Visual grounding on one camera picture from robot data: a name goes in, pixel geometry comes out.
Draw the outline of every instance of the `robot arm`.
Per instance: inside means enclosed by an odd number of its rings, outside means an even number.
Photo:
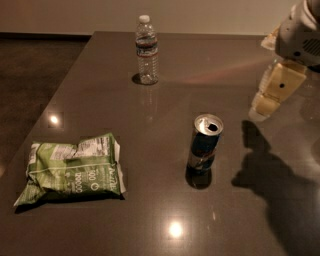
[[[307,67],[320,64],[320,0],[303,0],[262,46],[283,58],[263,75],[249,117],[267,119],[306,79]]]

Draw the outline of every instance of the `table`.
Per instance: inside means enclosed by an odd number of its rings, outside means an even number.
[[[261,39],[160,34],[160,80],[143,86],[131,79],[134,33],[95,32],[0,179],[0,255],[320,255],[320,89],[306,84],[267,121],[248,121],[274,58]],[[197,190],[185,172],[202,113],[224,132],[212,182]],[[13,208],[32,141],[109,131],[125,200]]]

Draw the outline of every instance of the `energy drink can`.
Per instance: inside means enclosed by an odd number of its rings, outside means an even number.
[[[204,175],[211,170],[223,123],[217,116],[204,114],[195,119],[194,126],[188,169],[193,174]]]

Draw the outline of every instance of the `water bottle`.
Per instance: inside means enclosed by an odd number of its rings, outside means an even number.
[[[139,17],[136,31],[136,48],[141,84],[158,82],[158,40],[148,15]]]

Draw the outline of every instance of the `snack bag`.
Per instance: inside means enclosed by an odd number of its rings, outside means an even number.
[[[120,196],[125,188],[119,154],[120,146],[111,133],[78,145],[34,142],[27,185],[14,206],[98,194]]]

